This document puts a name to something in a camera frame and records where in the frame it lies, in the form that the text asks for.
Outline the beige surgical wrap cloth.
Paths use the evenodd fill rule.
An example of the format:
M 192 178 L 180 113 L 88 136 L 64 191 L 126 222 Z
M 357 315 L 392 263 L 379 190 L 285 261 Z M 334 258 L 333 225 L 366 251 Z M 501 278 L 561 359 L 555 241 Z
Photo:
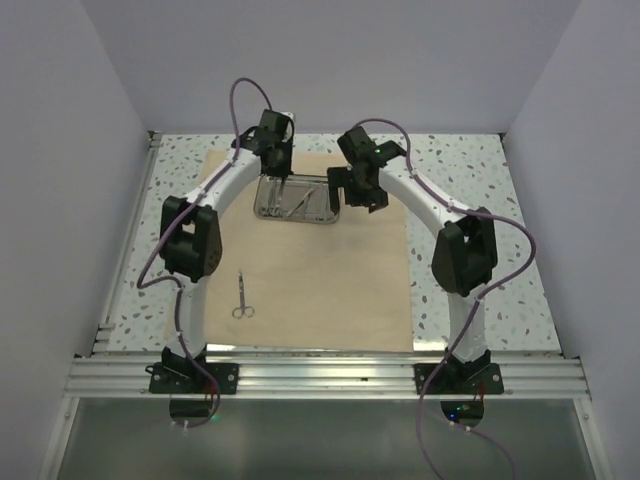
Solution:
M 228 153 L 212 151 L 204 181 Z M 334 224 L 262 220 L 258 179 L 223 213 L 221 263 L 204 309 L 206 346 L 406 353 L 413 348 L 406 213 L 344 207 Z M 242 271 L 251 318 L 235 319 Z

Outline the steel surgical scissors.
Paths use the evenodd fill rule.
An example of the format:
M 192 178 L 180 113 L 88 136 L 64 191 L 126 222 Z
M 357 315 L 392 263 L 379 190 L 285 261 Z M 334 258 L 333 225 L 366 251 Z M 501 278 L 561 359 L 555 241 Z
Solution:
M 232 316 L 235 319 L 251 318 L 254 315 L 254 308 L 247 304 L 245 293 L 245 282 L 242 271 L 238 272 L 238 293 L 239 304 L 233 309 Z

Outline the steel tweezers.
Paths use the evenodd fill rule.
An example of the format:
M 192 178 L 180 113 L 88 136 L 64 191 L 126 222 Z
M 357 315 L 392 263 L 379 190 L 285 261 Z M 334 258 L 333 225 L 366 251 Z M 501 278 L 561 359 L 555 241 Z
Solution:
M 306 205 L 308 203 L 309 198 L 315 192 L 315 190 L 316 188 L 308 189 L 308 191 L 305 192 L 302 198 L 291 209 L 287 211 L 286 217 L 292 216 L 299 208 L 301 208 L 303 205 Z

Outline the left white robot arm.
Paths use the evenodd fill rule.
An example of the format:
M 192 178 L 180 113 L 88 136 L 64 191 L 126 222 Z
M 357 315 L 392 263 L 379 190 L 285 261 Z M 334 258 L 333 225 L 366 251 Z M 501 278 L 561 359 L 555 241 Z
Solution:
M 292 173 L 294 135 L 294 114 L 264 110 L 256 126 L 236 137 L 213 173 L 190 193 L 164 201 L 159 254 L 178 293 L 161 363 L 185 392 L 213 388 L 214 377 L 202 359 L 204 309 L 208 282 L 223 255 L 222 215 L 259 177 Z

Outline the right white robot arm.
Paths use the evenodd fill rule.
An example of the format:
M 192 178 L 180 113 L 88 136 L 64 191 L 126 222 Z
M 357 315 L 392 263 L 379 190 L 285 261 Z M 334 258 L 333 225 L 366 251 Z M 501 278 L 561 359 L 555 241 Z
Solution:
M 468 392 L 491 362 L 484 314 L 474 305 L 497 265 L 497 244 L 490 212 L 458 206 L 434 183 L 422 178 L 410 161 L 410 148 L 394 141 L 380 145 L 356 126 L 337 140 L 345 167 L 327 170 L 329 205 L 365 207 L 373 213 L 391 196 L 413 213 L 435 238 L 431 271 L 448 294 L 450 337 L 444 375 L 457 392 Z

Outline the stainless steel instrument tray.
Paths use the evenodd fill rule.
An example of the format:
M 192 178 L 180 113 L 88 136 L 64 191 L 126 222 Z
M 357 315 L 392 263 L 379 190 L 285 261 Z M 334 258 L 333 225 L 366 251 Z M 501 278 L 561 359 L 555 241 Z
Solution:
M 317 175 L 262 176 L 253 210 L 262 220 L 325 225 L 339 219 L 330 208 L 328 179 Z

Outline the aluminium mounting rail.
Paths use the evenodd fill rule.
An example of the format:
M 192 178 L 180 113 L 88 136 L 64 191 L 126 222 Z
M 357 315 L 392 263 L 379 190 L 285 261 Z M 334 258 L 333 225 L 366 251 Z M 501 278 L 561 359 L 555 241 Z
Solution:
M 96 355 L 72 363 L 64 387 L 69 398 L 152 397 L 145 367 L 150 355 Z M 212 351 L 207 363 L 236 363 L 233 400 L 414 400 L 438 357 L 337 352 Z M 504 393 L 442 395 L 443 399 L 587 399 L 591 392 L 582 364 L 558 355 L 497 353 Z

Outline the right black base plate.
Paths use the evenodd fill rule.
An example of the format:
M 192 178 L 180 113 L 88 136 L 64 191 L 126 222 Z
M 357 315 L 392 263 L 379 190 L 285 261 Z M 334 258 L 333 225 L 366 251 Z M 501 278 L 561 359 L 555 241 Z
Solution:
M 490 363 L 477 373 L 463 373 L 443 365 L 425 390 L 426 395 L 500 395 L 505 391 L 499 365 Z

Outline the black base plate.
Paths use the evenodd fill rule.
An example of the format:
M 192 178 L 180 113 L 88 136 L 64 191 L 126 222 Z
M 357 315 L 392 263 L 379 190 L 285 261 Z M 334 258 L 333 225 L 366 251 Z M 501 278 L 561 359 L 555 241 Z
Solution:
M 425 390 L 426 395 L 500 395 L 505 391 L 499 365 L 490 363 L 477 373 L 463 373 L 443 365 Z
M 236 363 L 205 363 L 199 368 L 191 363 L 169 367 L 160 362 L 145 367 L 150 375 L 148 391 L 152 394 L 235 395 L 239 380 Z

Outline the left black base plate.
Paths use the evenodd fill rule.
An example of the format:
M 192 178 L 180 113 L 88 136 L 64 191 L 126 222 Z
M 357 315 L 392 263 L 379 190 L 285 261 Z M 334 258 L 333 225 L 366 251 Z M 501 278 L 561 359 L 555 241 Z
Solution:
M 191 363 L 169 367 L 160 362 L 145 367 L 150 375 L 148 391 L 152 394 L 235 395 L 239 380 L 236 363 L 205 363 L 199 368 Z

